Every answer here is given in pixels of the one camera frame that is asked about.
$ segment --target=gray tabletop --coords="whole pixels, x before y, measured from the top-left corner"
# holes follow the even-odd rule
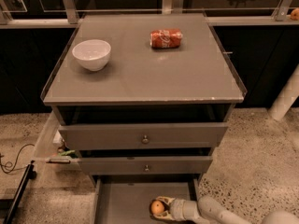
[[[179,28],[177,49],[152,49],[150,32]],[[106,40],[111,59],[82,68],[72,48]],[[240,103],[244,99],[201,14],[88,15],[44,98],[46,105]]]

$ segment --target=drawer knob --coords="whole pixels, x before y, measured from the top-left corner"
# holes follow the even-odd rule
[[[141,142],[142,142],[142,144],[146,145],[150,142],[150,140],[148,139],[148,137],[146,135],[144,135]]]
[[[149,172],[150,171],[150,167],[148,165],[144,166],[144,172]]]

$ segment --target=white bowl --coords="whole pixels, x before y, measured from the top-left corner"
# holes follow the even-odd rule
[[[77,44],[72,53],[84,68],[99,71],[109,61],[111,46],[103,40],[87,40]]]

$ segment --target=white pole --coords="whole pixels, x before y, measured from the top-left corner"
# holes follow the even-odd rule
[[[268,110],[275,120],[281,120],[299,96],[299,64],[289,78],[287,84],[280,92],[276,101]]]

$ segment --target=floor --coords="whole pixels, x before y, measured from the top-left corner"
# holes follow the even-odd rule
[[[34,144],[49,114],[0,116],[1,162],[14,162],[21,147]],[[33,155],[25,147],[16,168]],[[282,121],[271,119],[264,108],[235,109],[229,129],[214,161],[204,174],[200,195],[210,195],[227,209],[252,223],[261,223],[271,211],[283,209],[299,217],[299,109]],[[81,171],[58,171],[35,163],[13,223],[84,224],[93,213],[94,187]],[[23,169],[9,175],[0,170],[0,198],[13,197]],[[0,220],[5,213],[0,212]]]

